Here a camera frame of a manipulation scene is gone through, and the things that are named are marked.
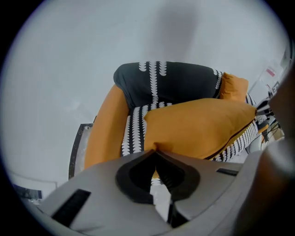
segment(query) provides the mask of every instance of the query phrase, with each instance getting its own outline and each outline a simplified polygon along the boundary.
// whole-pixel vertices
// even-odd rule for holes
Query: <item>cable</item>
[[[278,123],[277,123],[277,124],[276,124],[276,125],[270,130],[270,131],[267,132],[267,135],[268,135],[271,131],[273,131],[277,126],[278,126]]]
[[[273,135],[274,135],[276,132],[272,133],[272,135],[270,136],[270,138],[269,138],[268,140],[270,140],[271,137],[273,137]]]

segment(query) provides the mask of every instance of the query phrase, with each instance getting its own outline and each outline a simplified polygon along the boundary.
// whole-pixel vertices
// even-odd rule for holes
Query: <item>black slot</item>
[[[78,189],[52,216],[52,219],[69,227],[74,218],[77,216],[86,200],[90,196],[90,192]]]
[[[188,220],[177,211],[175,204],[170,204],[167,223],[169,223],[172,228],[176,228],[186,222],[188,222]]]
[[[238,171],[224,169],[224,168],[219,168],[216,172],[222,173],[225,175],[231,175],[231,176],[236,176],[239,173]]]

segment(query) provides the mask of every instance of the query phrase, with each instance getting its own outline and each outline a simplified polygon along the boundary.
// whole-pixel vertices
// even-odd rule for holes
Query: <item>white wavy pattern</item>
[[[216,83],[215,89],[218,89],[220,87],[221,78],[222,78],[222,72],[221,71],[218,71],[218,79],[217,79],[217,83]]]
[[[122,154],[123,156],[127,156],[130,154],[130,147],[129,147],[129,128],[130,128],[130,116],[127,117],[127,122],[125,126],[125,133],[122,142]]]
[[[159,178],[152,178],[151,185],[152,186],[161,185],[160,179]]]
[[[226,148],[226,151],[224,150],[213,160],[223,162],[229,161],[231,158],[239,155],[246,147],[248,147],[251,144],[251,142],[256,138],[257,134],[258,128],[255,121],[253,121],[246,129],[246,131],[243,134],[241,134],[241,136],[238,137],[233,144],[230,144]]]
[[[165,103],[162,101],[162,102],[159,102],[159,108],[161,107],[165,107]]]
[[[160,61],[160,75],[161,76],[166,76],[166,68],[167,68],[167,62]]]
[[[245,103],[248,103],[250,105],[255,105],[256,104],[256,102],[252,99],[252,97],[248,93],[246,94]]]
[[[144,117],[148,112],[148,105],[142,107],[142,130],[143,130],[143,139],[146,137],[147,132],[147,122],[145,121]]]
[[[213,74],[217,75],[217,70],[215,70],[215,69],[212,69],[212,70],[213,70]]]
[[[139,66],[139,70],[145,72],[147,70],[147,66],[146,66],[146,62],[139,62],[138,63],[138,66]]]
[[[138,153],[142,150],[140,143],[139,134],[139,109],[136,107],[133,110],[133,121],[132,121],[132,141],[133,141],[133,153]]]
[[[155,61],[149,62],[149,75],[151,81],[151,91],[153,96],[152,109],[156,109],[154,104],[158,102],[158,87],[157,87],[157,63]]]
[[[218,98],[219,95],[220,95],[220,91],[218,91],[218,93],[216,94],[215,98]]]

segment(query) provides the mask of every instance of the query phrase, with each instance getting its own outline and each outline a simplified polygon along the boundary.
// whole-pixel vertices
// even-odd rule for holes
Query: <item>black and white patterned cushion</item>
[[[169,61],[123,64],[114,73],[129,109],[156,102],[182,103],[218,97],[222,73],[210,67]]]
[[[138,63],[138,70],[145,72],[147,63]],[[172,103],[159,101],[158,87],[157,87],[157,66],[155,62],[149,62],[149,74],[150,74],[150,89],[152,92],[152,103],[144,106],[138,106],[130,109],[124,138],[121,148],[121,156],[126,156],[131,153],[137,153],[144,150],[144,138],[147,130],[147,123],[144,120],[148,111],[171,106]],[[159,73],[161,76],[166,75],[166,63],[159,63]],[[221,86],[222,72],[212,69],[212,74],[216,76],[216,86],[214,98],[219,98],[219,91]],[[255,101],[249,94],[246,95],[245,103],[255,105]],[[237,140],[229,145],[221,154],[213,158],[214,161],[227,162],[232,157],[240,154],[257,136],[258,129],[256,122],[253,121],[246,131]]]

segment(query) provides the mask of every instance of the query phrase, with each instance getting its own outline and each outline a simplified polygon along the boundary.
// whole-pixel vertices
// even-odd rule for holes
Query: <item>black cushion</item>
[[[130,109],[155,103],[180,103],[217,98],[222,73],[179,62],[143,62],[121,65],[114,82],[124,92]]]

